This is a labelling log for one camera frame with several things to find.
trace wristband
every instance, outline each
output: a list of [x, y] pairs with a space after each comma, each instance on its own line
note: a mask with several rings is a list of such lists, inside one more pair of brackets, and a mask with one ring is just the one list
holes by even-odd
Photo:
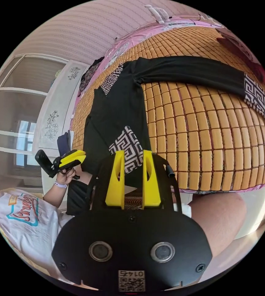
[[54, 184], [59, 188], [67, 188], [68, 187], [66, 184], [62, 185], [62, 184], [57, 183], [56, 181], [54, 182]]

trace camera lens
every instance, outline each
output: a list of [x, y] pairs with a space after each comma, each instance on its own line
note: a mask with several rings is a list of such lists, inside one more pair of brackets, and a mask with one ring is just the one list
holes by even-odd
[[161, 242], [151, 250], [151, 257], [158, 263], [168, 262], [175, 255], [175, 248], [171, 243]]
[[105, 262], [112, 257], [113, 251], [109, 244], [103, 241], [96, 241], [89, 247], [89, 255], [95, 261]]

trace black device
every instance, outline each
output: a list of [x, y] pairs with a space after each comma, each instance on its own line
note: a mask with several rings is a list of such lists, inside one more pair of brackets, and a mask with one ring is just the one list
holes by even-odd
[[[121, 161], [117, 153], [106, 158], [93, 175], [91, 210], [62, 228], [52, 252], [68, 280], [107, 292], [142, 294], [186, 286], [203, 274], [212, 259], [207, 238], [182, 213], [178, 184], [168, 162], [150, 153], [144, 151], [142, 210], [124, 210], [122, 201], [116, 201], [115, 178], [123, 192], [124, 153]], [[173, 208], [172, 187], [178, 211]]]
[[[85, 158], [85, 152], [81, 150], [72, 150], [63, 156], [56, 157], [53, 163], [43, 150], [39, 150], [35, 155], [36, 162], [50, 178], [54, 178], [62, 170], [68, 172], [71, 168], [81, 164]], [[73, 178], [78, 180], [80, 177], [75, 175]]]

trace yellow bracket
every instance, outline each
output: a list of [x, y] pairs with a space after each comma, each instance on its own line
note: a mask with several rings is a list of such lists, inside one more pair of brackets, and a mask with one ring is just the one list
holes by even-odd
[[59, 167], [65, 166], [72, 161], [78, 160], [82, 163], [86, 158], [86, 153], [82, 150], [77, 150], [74, 153], [67, 155], [66, 157], [60, 160]]
[[159, 207], [161, 198], [152, 151], [144, 150], [143, 153], [143, 209], [145, 207]]
[[106, 195], [108, 207], [121, 207], [124, 210], [124, 151], [116, 151], [113, 170]]

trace leg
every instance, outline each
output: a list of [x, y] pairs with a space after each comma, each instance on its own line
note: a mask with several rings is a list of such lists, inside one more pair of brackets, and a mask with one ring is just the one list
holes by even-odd
[[213, 257], [229, 246], [246, 217], [246, 204], [234, 192], [201, 196], [189, 205], [192, 219], [203, 229]]

